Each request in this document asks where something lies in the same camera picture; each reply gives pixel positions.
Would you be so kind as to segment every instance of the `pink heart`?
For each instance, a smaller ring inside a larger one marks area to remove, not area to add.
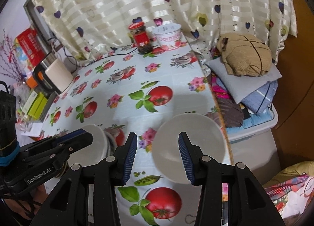
[[[154,18],[154,22],[155,22],[155,24],[156,24],[156,26],[161,26],[162,25],[162,18],[158,18],[158,19],[156,19],[156,18]]]

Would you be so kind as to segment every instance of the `silver rivet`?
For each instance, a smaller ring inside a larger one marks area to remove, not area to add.
[[[246,165],[243,162],[239,162],[237,164],[237,167],[240,168],[240,169],[245,169]]]
[[[209,156],[207,156],[207,155],[204,155],[202,157],[202,161],[209,162],[210,160],[211,160],[211,158]]]
[[[76,171],[76,170],[79,170],[79,167],[80,167],[79,164],[73,164],[73,165],[71,166],[71,169],[72,169],[73,171]]]
[[[106,157],[106,161],[107,162],[113,162],[113,161],[115,161],[115,157],[114,156],[108,156],[108,157]]]

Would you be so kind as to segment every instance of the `beige checkered curtain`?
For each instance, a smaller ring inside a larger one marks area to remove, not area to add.
[[[144,21],[148,31],[160,24],[182,25],[193,49],[206,55],[219,33],[256,35],[269,44],[273,59],[290,31],[296,35],[292,0],[33,0],[52,31],[73,56],[91,59],[128,45],[128,26]]]

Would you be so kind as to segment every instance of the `red lid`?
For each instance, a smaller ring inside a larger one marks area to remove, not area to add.
[[[144,22],[143,22],[143,21],[140,21],[140,22],[131,24],[131,25],[129,26],[129,29],[130,29],[130,30],[136,29],[136,28],[142,27],[143,25],[144,25]]]

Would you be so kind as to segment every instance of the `table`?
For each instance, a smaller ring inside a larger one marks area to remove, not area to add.
[[[161,124],[175,115],[208,114],[219,123],[219,113],[185,38],[173,51],[162,51],[156,42],[153,46],[153,52],[144,56],[126,46],[81,68],[70,90],[52,104],[41,137],[96,124],[121,145],[135,132],[139,145],[132,174],[125,187],[116,189],[121,224],[188,225],[197,213],[201,189],[170,182],[161,175],[152,159],[153,138]],[[228,152],[223,163],[232,163]],[[146,178],[152,184],[143,186],[137,181],[147,176],[152,176]]]

